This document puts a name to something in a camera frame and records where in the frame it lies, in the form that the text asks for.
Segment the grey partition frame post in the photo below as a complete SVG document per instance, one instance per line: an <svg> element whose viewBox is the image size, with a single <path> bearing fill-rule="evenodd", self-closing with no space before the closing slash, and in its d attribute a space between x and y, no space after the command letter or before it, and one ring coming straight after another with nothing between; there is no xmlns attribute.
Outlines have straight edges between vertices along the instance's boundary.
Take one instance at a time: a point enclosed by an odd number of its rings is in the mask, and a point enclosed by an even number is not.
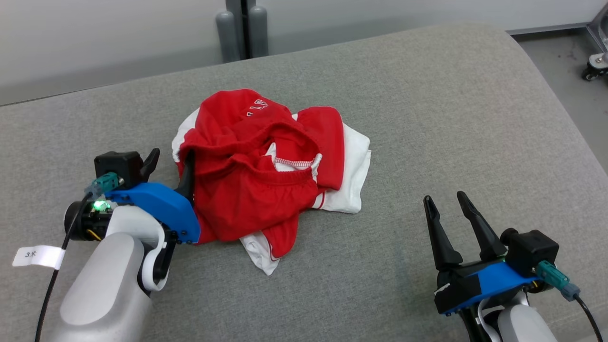
<svg viewBox="0 0 608 342"><path fill-rule="evenodd" d="M237 29L237 41L240 45L241 60L252 59L249 43L249 9L258 4L260 0L225 0L226 10L234 14Z"/></svg>

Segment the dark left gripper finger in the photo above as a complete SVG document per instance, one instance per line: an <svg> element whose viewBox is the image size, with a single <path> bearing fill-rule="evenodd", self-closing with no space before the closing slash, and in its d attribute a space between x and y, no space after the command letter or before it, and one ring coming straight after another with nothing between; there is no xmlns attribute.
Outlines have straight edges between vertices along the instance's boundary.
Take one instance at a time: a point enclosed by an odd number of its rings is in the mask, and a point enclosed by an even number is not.
<svg viewBox="0 0 608 342"><path fill-rule="evenodd" d="M174 191L190 203L194 202L195 186L195 152L189 152L184 160L184 168L180 176L180 182Z"/></svg>
<svg viewBox="0 0 608 342"><path fill-rule="evenodd" d="M152 149L146 159L143 161L140 169L142 182L148 182L150 175L155 171L160 158L160 149Z"/></svg>

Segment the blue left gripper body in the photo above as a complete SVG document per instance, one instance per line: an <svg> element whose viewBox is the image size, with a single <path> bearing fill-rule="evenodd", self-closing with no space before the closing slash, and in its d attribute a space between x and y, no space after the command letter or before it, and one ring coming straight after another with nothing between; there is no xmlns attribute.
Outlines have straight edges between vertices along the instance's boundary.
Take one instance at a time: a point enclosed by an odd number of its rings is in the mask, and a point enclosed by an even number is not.
<svg viewBox="0 0 608 342"><path fill-rule="evenodd" d="M105 197L119 204L133 204L179 234L182 243L200 242L200 223L193 208L193 186L177 189L160 183L141 183L131 189L105 192Z"/></svg>

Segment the black caster wheel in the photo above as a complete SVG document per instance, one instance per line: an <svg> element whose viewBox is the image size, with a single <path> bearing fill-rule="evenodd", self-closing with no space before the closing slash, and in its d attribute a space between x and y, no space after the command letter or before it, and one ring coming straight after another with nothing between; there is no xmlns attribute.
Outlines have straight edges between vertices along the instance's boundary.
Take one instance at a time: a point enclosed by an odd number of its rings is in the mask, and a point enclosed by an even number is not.
<svg viewBox="0 0 608 342"><path fill-rule="evenodd" d="M600 76L608 75L608 52L593 54L587 61L587 66L581 74L582 80L593 81Z"/></svg>

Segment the metal cart frame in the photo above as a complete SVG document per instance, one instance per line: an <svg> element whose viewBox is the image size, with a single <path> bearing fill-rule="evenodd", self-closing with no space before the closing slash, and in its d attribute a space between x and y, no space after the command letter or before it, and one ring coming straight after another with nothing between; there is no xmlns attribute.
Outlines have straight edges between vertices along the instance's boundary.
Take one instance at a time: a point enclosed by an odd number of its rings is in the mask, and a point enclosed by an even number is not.
<svg viewBox="0 0 608 342"><path fill-rule="evenodd" d="M586 28L599 49L608 52L608 0Z"/></svg>

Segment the red white elastic shorts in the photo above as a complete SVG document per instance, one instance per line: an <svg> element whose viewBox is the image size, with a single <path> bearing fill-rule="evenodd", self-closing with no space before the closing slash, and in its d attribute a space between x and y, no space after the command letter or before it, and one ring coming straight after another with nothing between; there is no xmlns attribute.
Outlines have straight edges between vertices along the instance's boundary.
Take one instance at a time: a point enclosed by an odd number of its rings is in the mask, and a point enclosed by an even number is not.
<svg viewBox="0 0 608 342"><path fill-rule="evenodd" d="M300 213L343 180L342 119L330 107L308 108L294 119L282 106L201 106L180 145L180 173L189 152L203 242L261 232L275 258L295 244Z"/></svg>

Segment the grey cylindrical post foot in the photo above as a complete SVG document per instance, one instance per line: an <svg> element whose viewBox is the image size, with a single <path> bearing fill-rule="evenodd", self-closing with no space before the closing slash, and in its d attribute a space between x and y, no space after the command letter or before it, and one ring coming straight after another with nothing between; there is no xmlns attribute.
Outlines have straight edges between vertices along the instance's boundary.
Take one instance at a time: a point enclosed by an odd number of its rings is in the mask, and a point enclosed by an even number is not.
<svg viewBox="0 0 608 342"><path fill-rule="evenodd" d="M222 11L215 17L220 43L222 62L231 63L241 60L240 45L237 38L234 14Z"/></svg>
<svg viewBox="0 0 608 342"><path fill-rule="evenodd" d="M249 9L249 47L252 58L269 55L267 10L261 6Z"/></svg>

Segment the red white lettered jersey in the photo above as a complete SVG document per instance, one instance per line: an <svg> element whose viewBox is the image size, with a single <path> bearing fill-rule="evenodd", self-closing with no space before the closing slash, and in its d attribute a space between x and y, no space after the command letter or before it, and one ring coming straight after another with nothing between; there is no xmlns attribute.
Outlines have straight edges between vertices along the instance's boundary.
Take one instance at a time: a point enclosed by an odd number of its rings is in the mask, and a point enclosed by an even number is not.
<svg viewBox="0 0 608 342"><path fill-rule="evenodd" d="M191 160L199 242L240 241L269 276L295 245L302 212L361 211L370 143L336 108L292 112L241 89L204 100L171 146L181 178Z"/></svg>

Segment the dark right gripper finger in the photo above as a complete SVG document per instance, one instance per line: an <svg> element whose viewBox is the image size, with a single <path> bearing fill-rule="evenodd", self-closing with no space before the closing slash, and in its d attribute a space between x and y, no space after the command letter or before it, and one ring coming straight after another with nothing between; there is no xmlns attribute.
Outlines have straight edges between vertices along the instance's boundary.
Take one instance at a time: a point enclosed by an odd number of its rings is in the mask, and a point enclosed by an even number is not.
<svg viewBox="0 0 608 342"><path fill-rule="evenodd" d="M428 235L431 242L432 253L437 271L445 271L463 263L462 255L454 250L450 240L443 229L440 214L430 195L423 199L424 212L427 219Z"/></svg>
<svg viewBox="0 0 608 342"><path fill-rule="evenodd" d="M469 220L471 227L473 227L478 246L480 247L479 257L481 261L489 262L504 256L507 253L506 246L500 242L497 234L495 234L494 230L473 205L473 202L465 192L458 191L457 199L463 215Z"/></svg>

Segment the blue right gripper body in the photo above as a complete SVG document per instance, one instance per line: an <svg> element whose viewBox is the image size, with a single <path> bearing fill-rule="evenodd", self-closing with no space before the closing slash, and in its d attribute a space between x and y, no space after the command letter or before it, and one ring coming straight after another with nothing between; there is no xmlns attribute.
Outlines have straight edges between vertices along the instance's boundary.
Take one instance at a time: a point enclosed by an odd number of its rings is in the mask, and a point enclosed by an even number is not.
<svg viewBox="0 0 608 342"><path fill-rule="evenodd" d="M523 277L501 261L471 275L455 275L435 290L434 303L439 314L449 315L540 279L537 275Z"/></svg>

